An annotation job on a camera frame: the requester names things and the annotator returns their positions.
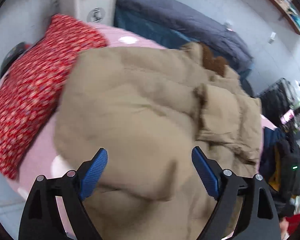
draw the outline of wooden shelf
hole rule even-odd
[[[288,23],[291,25],[293,30],[295,31],[296,34],[300,35],[300,28],[297,25],[297,23],[292,19],[290,14],[288,14],[280,5],[280,3],[277,0],[269,0],[282,14],[284,18],[287,19]]]

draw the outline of black backpack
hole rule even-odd
[[[290,133],[276,147],[281,161],[279,195],[289,200],[293,195],[300,195],[300,147]]]

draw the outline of wall outlet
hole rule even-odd
[[[276,36],[276,33],[271,33],[271,36],[270,36],[270,39],[269,39],[269,44],[271,44],[272,42],[274,42],[274,40],[275,40],[275,36]]]

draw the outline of red floral cloth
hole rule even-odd
[[[16,178],[18,164],[56,107],[78,53],[106,46],[96,29],[55,15],[45,38],[13,63],[0,87],[0,172],[4,176]]]

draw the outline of clothing rack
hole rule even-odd
[[[291,83],[285,78],[281,78],[256,97],[261,99],[262,114],[266,118],[282,130],[292,131],[294,129],[294,118],[285,125],[281,123],[280,119],[293,108],[294,95],[295,90]]]

